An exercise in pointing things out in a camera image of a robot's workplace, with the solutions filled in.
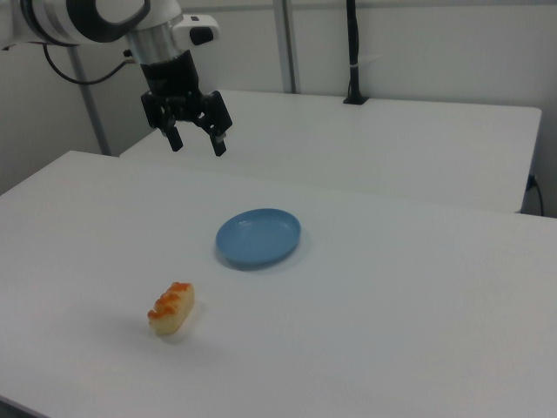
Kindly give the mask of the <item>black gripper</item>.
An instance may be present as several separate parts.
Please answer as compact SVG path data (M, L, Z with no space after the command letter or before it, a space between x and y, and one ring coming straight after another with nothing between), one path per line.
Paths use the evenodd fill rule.
M226 152L225 136L232 119L219 91L203 95L190 51L171 60L141 64L149 91L141 96L148 125L159 129L174 152L183 147L177 121L188 121L209 135L217 157Z

